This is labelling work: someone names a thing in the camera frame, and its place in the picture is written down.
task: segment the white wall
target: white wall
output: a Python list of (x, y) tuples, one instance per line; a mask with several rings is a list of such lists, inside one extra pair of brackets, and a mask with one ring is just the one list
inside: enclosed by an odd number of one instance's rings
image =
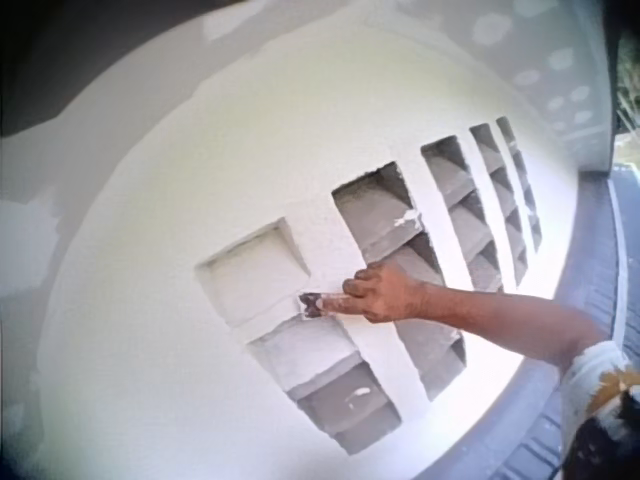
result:
[[(469, 367), (429, 405), (393, 327), (344, 319), (404, 420), (349, 457), (229, 331), (196, 277), (203, 261), (285, 218), (309, 287), (337, 290), (363, 261), (331, 191), (395, 161), (447, 284), (471, 289), (420, 155), (420, 146), (457, 135), (505, 287), (515, 291), (504, 222), (468, 131), (492, 123), (506, 155), (493, 122), (507, 115), (544, 236), (535, 256), (527, 233), (530, 269), (520, 292), (553, 295), (571, 235), (575, 165), (496, 77), (358, 18), (357, 10), (342, 12), (211, 77), (120, 161), (75, 236), (49, 303), (39, 357), (48, 462), (95, 479), (410, 478), (504, 388), (520, 357), (468, 336)], [(201, 20), (180, 28), (199, 31)], [(145, 48), (136, 58), (144, 59)], [(121, 64), (108, 74), (104, 98), (126, 91)], [(96, 115), (79, 98), (73, 118), (56, 120), (57, 138), (73, 137), (72, 125)], [(19, 140), (12, 148), (20, 152)]]

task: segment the finger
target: finger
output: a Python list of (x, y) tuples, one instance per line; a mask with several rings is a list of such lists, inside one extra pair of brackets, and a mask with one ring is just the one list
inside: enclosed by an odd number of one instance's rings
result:
[(368, 268), (364, 270), (358, 270), (354, 275), (354, 278), (357, 280), (371, 280), (373, 278), (373, 272)]
[(353, 297), (364, 297), (371, 291), (371, 288), (364, 280), (345, 280), (342, 284), (342, 290), (344, 293)]
[(323, 295), (317, 305), (325, 312), (360, 315), (363, 312), (364, 300), (350, 295)]

